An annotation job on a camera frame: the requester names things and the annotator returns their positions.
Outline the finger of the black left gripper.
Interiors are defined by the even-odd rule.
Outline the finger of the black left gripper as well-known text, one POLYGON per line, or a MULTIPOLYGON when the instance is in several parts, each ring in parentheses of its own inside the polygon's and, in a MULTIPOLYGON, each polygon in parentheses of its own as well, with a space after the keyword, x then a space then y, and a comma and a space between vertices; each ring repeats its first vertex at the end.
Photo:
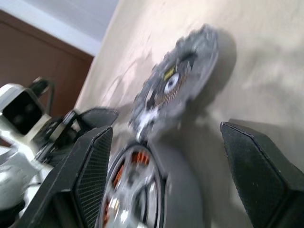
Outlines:
POLYGON ((112 125, 118 118, 119 112, 108 107, 95 107, 80 114, 80 118, 91 128, 112 125))

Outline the grey motor lid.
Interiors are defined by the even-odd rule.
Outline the grey motor lid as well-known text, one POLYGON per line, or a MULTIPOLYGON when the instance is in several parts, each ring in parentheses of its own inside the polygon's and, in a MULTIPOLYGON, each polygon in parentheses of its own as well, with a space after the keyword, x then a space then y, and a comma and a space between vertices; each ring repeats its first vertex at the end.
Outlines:
POLYGON ((219 56, 218 31, 204 24, 156 64, 134 99, 129 125, 137 141, 154 137, 185 112, 209 80, 219 56))

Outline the brown wooden panel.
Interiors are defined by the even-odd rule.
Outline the brown wooden panel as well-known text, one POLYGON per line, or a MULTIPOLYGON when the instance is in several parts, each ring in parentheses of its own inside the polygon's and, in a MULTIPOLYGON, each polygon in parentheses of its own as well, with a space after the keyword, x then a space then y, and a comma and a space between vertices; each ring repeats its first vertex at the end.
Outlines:
POLYGON ((51 116, 73 109, 92 61, 91 55, 0 9, 0 87, 50 79, 55 84, 51 116))

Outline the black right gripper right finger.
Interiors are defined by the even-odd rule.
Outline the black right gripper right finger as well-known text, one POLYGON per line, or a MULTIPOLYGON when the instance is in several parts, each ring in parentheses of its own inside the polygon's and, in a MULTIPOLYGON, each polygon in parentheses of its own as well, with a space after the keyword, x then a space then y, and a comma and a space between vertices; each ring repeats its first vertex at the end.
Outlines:
POLYGON ((253 228, 304 228, 304 173, 267 135, 231 122, 220 131, 253 228))

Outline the black motor housing copper windings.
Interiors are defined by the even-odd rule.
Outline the black motor housing copper windings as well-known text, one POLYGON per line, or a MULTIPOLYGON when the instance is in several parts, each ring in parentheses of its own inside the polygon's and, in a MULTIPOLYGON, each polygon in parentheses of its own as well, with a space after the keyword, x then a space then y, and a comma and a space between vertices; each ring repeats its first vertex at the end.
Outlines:
POLYGON ((203 228, 200 188, 182 154, 161 142, 140 142, 152 151, 164 180, 163 228, 203 228))

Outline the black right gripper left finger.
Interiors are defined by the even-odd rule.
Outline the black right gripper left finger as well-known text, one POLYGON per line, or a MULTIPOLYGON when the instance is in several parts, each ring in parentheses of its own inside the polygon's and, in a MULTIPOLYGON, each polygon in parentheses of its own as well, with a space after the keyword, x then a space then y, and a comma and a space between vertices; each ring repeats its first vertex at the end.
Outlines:
POLYGON ((96 228, 100 217, 113 129, 81 136, 46 177, 18 228, 96 228))

